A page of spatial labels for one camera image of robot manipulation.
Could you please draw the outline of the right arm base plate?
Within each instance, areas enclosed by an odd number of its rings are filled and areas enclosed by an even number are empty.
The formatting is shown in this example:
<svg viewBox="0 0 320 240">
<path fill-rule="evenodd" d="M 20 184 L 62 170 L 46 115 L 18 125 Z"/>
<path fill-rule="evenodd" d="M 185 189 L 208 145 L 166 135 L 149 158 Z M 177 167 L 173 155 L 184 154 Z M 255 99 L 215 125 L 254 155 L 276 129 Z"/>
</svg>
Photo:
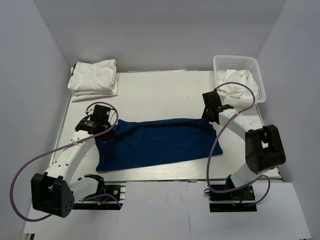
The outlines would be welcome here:
<svg viewBox="0 0 320 240">
<path fill-rule="evenodd" d="M 203 192 L 208 195 L 211 213 L 257 212 L 256 197 L 252 186 L 228 193 L 214 193 L 209 188 Z"/>
</svg>

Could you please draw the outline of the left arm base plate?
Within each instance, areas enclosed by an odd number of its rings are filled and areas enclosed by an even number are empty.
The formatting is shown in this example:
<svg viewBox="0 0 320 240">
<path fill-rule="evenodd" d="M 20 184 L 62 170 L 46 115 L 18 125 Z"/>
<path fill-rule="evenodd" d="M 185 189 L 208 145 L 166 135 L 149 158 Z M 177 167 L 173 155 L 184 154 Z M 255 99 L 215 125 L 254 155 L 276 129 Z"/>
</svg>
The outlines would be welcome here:
<svg viewBox="0 0 320 240">
<path fill-rule="evenodd" d="M 76 202 L 73 210 L 118 211 L 124 203 L 125 193 L 126 182 L 106 182 L 101 195 Z"/>
</svg>

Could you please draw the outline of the white t shirt stack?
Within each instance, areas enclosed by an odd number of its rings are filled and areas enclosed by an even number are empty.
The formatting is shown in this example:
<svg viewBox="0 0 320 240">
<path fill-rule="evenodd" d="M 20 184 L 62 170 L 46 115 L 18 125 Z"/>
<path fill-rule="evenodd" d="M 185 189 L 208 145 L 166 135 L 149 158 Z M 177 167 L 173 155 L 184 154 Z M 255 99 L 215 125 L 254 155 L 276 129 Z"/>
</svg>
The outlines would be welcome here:
<svg viewBox="0 0 320 240">
<path fill-rule="evenodd" d="M 67 88 L 71 101 L 116 97 L 119 94 L 117 61 L 103 60 L 97 63 L 77 62 L 71 69 Z"/>
</svg>

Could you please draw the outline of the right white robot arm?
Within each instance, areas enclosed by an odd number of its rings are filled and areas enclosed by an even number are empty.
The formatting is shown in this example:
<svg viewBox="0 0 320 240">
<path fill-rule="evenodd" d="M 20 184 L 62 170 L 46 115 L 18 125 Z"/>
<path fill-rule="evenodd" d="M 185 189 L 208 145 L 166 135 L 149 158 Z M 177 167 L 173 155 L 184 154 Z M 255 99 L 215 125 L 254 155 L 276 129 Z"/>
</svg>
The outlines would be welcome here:
<svg viewBox="0 0 320 240">
<path fill-rule="evenodd" d="M 261 125 L 248 120 L 242 115 L 244 110 L 236 111 L 229 105 L 204 108 L 202 117 L 222 126 L 211 147 L 207 165 L 206 182 L 209 190 L 215 194 L 226 194 L 236 200 L 244 193 L 244 188 L 252 185 L 271 169 L 286 162 L 286 154 L 278 128 L 271 125 Z M 244 140 L 245 163 L 226 181 L 225 190 L 216 190 L 210 184 L 210 163 L 213 152 L 225 129 L 229 129 Z"/>
</svg>

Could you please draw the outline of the blue t shirt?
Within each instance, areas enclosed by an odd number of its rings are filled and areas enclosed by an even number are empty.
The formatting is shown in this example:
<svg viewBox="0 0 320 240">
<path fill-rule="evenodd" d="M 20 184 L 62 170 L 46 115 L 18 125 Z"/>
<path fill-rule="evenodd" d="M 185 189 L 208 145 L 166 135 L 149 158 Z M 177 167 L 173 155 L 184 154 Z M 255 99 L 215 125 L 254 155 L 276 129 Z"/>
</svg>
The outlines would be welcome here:
<svg viewBox="0 0 320 240">
<path fill-rule="evenodd" d="M 143 168 L 207 158 L 217 137 L 204 119 L 174 118 L 156 121 L 119 120 L 115 137 L 96 140 L 97 172 Z M 223 154 L 217 144 L 213 156 Z"/>
</svg>

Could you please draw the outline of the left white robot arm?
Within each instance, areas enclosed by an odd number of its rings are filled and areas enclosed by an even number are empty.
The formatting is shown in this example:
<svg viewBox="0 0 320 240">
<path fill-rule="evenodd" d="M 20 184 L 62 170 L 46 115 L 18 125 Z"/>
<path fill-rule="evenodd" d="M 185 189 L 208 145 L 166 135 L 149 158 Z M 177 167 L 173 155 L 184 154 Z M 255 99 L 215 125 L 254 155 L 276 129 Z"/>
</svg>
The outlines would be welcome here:
<svg viewBox="0 0 320 240">
<path fill-rule="evenodd" d="M 32 207 L 50 215 L 65 218 L 74 204 L 82 200 L 99 200 L 112 197 L 106 193 L 104 178 L 86 174 L 72 181 L 72 177 L 86 153 L 95 145 L 96 134 L 106 126 L 77 126 L 59 158 L 42 173 L 31 179 Z"/>
</svg>

